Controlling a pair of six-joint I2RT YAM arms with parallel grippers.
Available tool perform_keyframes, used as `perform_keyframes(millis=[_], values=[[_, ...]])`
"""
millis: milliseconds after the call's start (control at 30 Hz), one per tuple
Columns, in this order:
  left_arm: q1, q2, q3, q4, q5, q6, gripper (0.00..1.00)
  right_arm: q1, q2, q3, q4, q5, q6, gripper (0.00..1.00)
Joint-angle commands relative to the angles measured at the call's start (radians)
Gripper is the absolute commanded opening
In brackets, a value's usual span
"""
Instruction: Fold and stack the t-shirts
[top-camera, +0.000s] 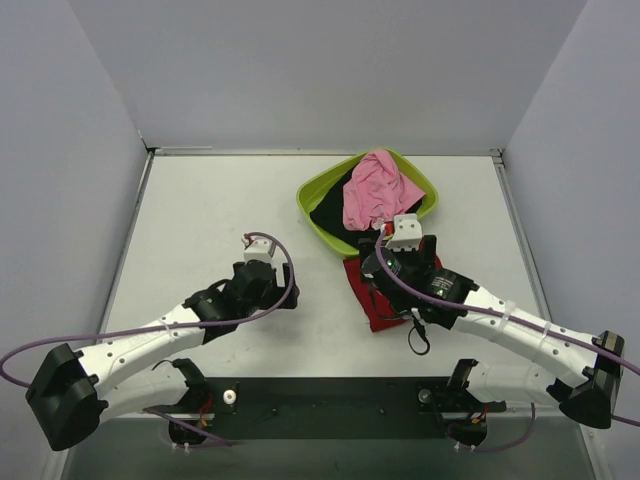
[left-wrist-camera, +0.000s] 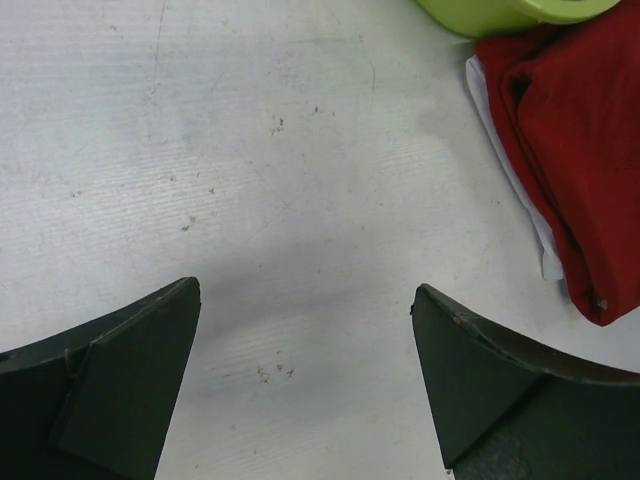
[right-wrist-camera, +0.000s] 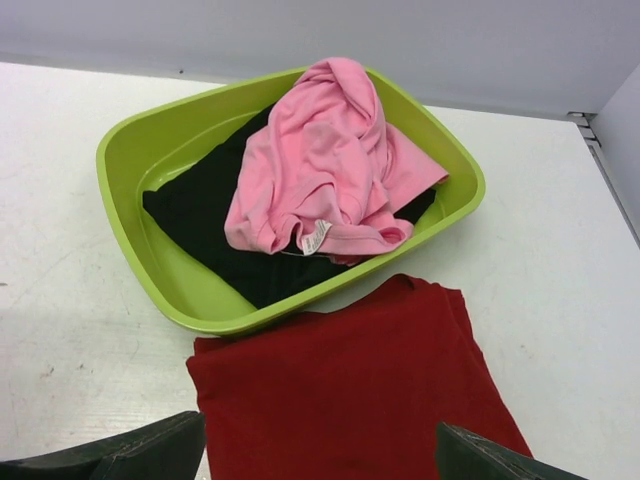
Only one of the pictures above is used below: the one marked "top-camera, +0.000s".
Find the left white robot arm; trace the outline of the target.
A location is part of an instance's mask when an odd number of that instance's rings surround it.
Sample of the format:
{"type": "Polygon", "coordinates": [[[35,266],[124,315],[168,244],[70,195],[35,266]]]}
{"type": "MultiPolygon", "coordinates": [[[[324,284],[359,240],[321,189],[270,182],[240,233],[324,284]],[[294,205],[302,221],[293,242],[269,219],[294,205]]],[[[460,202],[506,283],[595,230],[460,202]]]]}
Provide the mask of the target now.
{"type": "Polygon", "coordinates": [[[297,306],[299,289],[291,263],[282,266],[284,286],[278,286],[276,270],[268,263],[250,260],[233,269],[231,279],[192,294],[139,331],[78,350],[68,343],[50,350],[26,400],[51,449],[75,446],[101,423],[136,410],[199,408],[205,387],[192,368],[156,374],[154,367],[171,355],[230,334],[242,323],[297,306]]]}

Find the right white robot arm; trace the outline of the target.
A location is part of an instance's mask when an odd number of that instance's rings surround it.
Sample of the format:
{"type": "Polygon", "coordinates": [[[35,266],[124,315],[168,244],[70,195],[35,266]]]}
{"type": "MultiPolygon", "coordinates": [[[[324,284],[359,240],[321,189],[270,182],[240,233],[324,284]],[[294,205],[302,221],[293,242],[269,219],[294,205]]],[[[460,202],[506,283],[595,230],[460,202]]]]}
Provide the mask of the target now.
{"type": "Polygon", "coordinates": [[[421,339],[436,325],[496,344],[525,365],[487,365],[462,359],[449,378],[481,403],[556,406],[569,419],[610,428],[622,380],[624,339],[555,325],[500,299],[472,279],[435,263],[435,239],[393,251],[373,239],[359,243],[360,275],[385,297],[393,313],[412,322],[421,339]]]}

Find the pink t shirt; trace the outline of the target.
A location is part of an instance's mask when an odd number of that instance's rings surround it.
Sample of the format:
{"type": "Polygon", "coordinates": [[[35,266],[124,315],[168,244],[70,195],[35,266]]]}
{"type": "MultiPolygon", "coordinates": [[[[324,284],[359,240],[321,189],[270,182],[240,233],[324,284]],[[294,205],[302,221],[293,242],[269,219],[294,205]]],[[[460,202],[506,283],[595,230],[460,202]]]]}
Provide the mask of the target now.
{"type": "Polygon", "coordinates": [[[368,152],[357,163],[342,192],[342,221],[348,231],[378,228],[407,213],[425,196],[384,149],[368,152]]]}

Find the red t shirt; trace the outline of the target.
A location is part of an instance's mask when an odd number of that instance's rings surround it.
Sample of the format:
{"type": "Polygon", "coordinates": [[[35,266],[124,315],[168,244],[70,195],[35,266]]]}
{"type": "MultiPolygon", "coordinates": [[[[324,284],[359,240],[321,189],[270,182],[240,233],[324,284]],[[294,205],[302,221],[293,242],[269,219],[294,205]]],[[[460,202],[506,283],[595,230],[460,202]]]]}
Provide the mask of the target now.
{"type": "MultiPolygon", "coordinates": [[[[410,260],[415,262],[424,260],[426,266],[442,267],[437,253],[427,253],[426,258],[421,257],[417,252],[396,252],[394,255],[404,265],[410,263],[410,260]]],[[[371,332],[381,332],[413,320],[410,313],[405,315],[397,313],[386,296],[372,284],[362,280],[359,257],[345,258],[342,263],[351,289],[369,320],[371,332]]]]}

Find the green plastic basin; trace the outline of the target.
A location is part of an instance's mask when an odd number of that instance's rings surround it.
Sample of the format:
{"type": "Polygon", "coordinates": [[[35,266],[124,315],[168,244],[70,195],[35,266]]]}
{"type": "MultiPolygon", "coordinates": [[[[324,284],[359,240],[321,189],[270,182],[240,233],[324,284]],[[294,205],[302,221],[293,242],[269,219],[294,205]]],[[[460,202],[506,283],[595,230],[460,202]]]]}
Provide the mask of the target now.
{"type": "MultiPolygon", "coordinates": [[[[429,179],[406,157],[397,153],[393,149],[383,147],[394,159],[399,171],[407,176],[414,184],[416,184],[424,193],[419,207],[416,210],[418,219],[424,218],[433,211],[439,203],[439,194],[429,179]]],[[[311,212],[321,203],[340,178],[342,178],[350,169],[352,169],[364,156],[366,152],[361,152],[354,156],[348,157],[340,161],[329,169],[319,173],[299,187],[297,191],[297,204],[308,223],[318,234],[320,239],[324,241],[330,249],[342,257],[353,257],[358,255],[356,247],[342,241],[335,235],[324,230],[311,219],[311,212]]]]}

